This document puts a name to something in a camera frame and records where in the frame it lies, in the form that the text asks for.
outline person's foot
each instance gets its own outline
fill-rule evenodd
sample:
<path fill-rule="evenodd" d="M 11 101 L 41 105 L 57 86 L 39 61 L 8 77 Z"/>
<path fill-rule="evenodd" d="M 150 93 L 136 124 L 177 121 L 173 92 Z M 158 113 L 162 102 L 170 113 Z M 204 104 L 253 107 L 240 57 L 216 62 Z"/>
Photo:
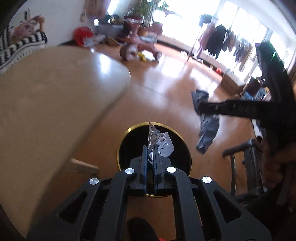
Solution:
<path fill-rule="evenodd" d="M 132 218 L 127 223 L 131 241 L 159 241 L 151 225 L 142 218 Z"/>

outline potted plant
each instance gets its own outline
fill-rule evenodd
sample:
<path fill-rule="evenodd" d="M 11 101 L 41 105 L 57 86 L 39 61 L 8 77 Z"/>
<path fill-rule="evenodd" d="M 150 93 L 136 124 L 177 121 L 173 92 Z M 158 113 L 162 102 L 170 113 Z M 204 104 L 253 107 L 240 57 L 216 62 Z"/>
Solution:
<path fill-rule="evenodd" d="M 160 0 L 135 0 L 128 8 L 127 15 L 140 19 L 142 27 L 138 30 L 139 36 L 147 35 L 146 27 L 153 21 L 153 13 L 157 9 Z"/>

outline beige tabletop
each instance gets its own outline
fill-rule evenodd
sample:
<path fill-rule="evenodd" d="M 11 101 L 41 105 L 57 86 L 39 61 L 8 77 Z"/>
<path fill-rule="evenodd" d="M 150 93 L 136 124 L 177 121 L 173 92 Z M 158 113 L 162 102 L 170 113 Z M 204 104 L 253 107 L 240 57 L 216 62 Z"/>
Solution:
<path fill-rule="evenodd" d="M 0 204 L 24 237 L 51 180 L 130 80 L 77 47 L 35 52 L 0 76 Z"/>

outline pink garment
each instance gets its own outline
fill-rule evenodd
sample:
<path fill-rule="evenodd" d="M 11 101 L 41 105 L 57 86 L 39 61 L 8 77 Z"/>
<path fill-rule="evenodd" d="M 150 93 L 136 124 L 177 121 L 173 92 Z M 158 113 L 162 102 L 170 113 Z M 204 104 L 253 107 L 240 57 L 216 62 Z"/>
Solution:
<path fill-rule="evenodd" d="M 200 38 L 198 39 L 198 42 L 200 44 L 198 50 L 195 52 L 194 57 L 198 58 L 200 56 L 200 53 L 202 51 L 206 50 L 207 47 L 207 43 L 212 35 L 212 33 L 214 32 L 215 27 L 212 24 L 208 24 L 207 29 L 203 32 L 203 34 L 200 36 Z"/>

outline green plant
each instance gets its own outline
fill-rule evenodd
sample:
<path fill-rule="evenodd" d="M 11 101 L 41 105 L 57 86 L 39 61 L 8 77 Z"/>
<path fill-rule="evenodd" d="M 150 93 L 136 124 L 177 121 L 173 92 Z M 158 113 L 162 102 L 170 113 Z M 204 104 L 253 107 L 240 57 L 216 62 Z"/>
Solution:
<path fill-rule="evenodd" d="M 142 24 L 148 27 L 153 21 L 153 13 L 159 2 L 160 0 L 135 0 L 129 6 L 127 15 L 141 18 Z"/>
<path fill-rule="evenodd" d="M 166 10 L 168 8 L 168 4 L 166 3 L 166 1 L 164 0 L 163 5 L 160 7 L 157 7 L 157 9 L 159 10 Z"/>

